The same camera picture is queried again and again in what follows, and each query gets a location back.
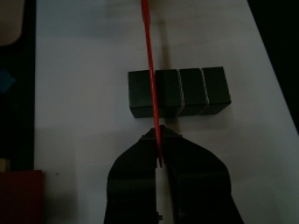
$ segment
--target white surface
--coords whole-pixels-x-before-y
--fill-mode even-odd
[[[215,116],[163,123],[226,163],[247,224],[299,223],[298,135],[247,1],[151,5],[155,68],[223,66],[232,98]],[[36,56],[45,223],[103,223],[108,170],[154,126],[128,109],[127,72],[147,69],[139,1],[37,1]]]

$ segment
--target red wire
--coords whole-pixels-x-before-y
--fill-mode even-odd
[[[150,6],[147,0],[142,0],[142,10],[144,18],[144,33],[146,33],[146,47],[147,47],[147,58],[150,67],[150,77],[151,77],[151,91],[152,91],[152,102],[154,102],[154,127],[155,127],[155,140],[158,146],[158,158],[160,167],[163,166],[163,140],[162,140],[162,130],[159,123],[159,106],[158,106],[158,95],[155,87],[155,63],[152,54],[152,44],[151,44],[151,31],[150,31]]]

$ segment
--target black block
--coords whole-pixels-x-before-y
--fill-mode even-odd
[[[179,74],[183,94],[180,116],[196,116],[207,107],[202,70],[199,68],[182,69],[179,70]]]
[[[155,72],[160,117],[218,114],[230,104],[223,67]],[[150,72],[128,73],[130,109],[135,118],[152,117]]]
[[[202,69],[207,89],[208,107],[200,115],[218,114],[230,104],[230,88],[223,67]]]
[[[160,117],[178,116],[182,109],[180,84],[176,70],[155,71]],[[128,73],[130,109],[135,118],[154,116],[150,72]]]

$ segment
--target black tool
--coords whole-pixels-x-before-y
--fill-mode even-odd
[[[230,172],[216,156],[162,126],[175,224],[243,220],[231,197]],[[155,224],[162,219],[155,198],[155,129],[118,158],[107,178],[104,224]]]

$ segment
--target red object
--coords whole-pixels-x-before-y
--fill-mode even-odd
[[[0,172],[0,223],[43,223],[43,172]]]
[[[147,58],[148,58],[151,91],[152,91],[152,101],[154,101],[155,139],[156,139],[156,146],[158,146],[159,164],[160,166],[163,166],[163,141],[162,141],[162,130],[160,130],[160,123],[159,123],[159,105],[158,105],[158,96],[156,96],[156,87],[155,87],[155,63],[154,63],[151,31],[150,31],[151,17],[150,17],[150,6],[148,6],[147,0],[142,0],[142,10],[143,10],[143,18],[144,18]]]

